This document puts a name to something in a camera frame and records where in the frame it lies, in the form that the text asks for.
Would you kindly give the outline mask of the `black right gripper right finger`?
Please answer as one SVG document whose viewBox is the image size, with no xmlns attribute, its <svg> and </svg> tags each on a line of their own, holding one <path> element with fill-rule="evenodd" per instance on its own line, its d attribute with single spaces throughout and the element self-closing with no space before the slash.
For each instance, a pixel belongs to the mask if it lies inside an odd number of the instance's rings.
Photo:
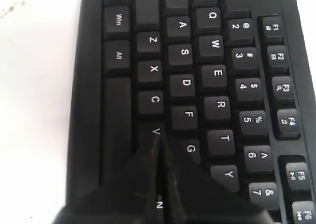
<svg viewBox="0 0 316 224">
<path fill-rule="evenodd" d="M 167 224 L 272 224 L 267 211 L 232 193 L 204 173 L 180 149 L 175 137 L 162 137 L 161 194 Z"/>
</svg>

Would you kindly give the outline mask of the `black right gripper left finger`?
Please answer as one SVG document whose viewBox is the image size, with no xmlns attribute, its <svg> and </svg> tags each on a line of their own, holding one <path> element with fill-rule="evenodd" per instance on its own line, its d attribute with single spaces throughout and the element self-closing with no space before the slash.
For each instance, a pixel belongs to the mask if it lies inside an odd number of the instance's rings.
<svg viewBox="0 0 316 224">
<path fill-rule="evenodd" d="M 55 224 L 154 224 L 157 218 L 158 164 L 164 134 L 145 145 L 113 178 L 63 207 Z"/>
</svg>

